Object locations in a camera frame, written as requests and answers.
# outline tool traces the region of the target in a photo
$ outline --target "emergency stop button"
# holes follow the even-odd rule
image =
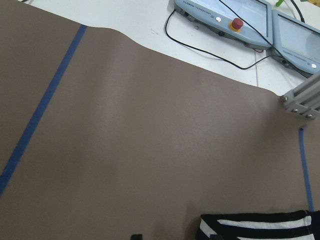
[[[230,22],[229,27],[232,31],[240,32],[243,25],[244,22],[240,18],[236,17],[232,22]]]

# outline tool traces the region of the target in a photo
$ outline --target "white stripe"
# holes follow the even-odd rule
[[[246,237],[238,237],[240,240],[261,240],[256,238],[246,238]],[[293,238],[281,238],[281,239],[263,239],[263,240],[315,240],[315,236],[313,234],[305,235],[305,236],[298,236]]]
[[[231,221],[225,219],[220,219],[218,222],[222,225],[250,229],[293,229],[311,225],[311,216],[306,216],[300,220],[281,222]]]
[[[208,237],[210,238],[210,235],[216,235],[217,233],[215,231],[212,230],[211,227],[208,226],[208,224],[206,224],[205,221],[203,221],[201,219],[201,223],[200,223],[200,229],[201,231]]]

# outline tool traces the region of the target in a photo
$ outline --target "device screen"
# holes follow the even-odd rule
[[[278,16],[281,46],[320,63],[320,34],[281,15]]]
[[[268,37],[267,31],[267,5],[258,0],[222,0],[241,18],[246,20],[261,34]],[[237,18],[226,6],[218,0],[193,0],[194,3],[204,6],[229,19]]]

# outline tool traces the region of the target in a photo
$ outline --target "green object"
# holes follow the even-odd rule
[[[282,3],[284,2],[284,0],[279,0],[276,2],[276,6],[279,7]]]

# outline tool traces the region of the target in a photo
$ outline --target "black and white striped cloth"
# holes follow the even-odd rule
[[[196,240],[320,240],[320,211],[204,214]]]

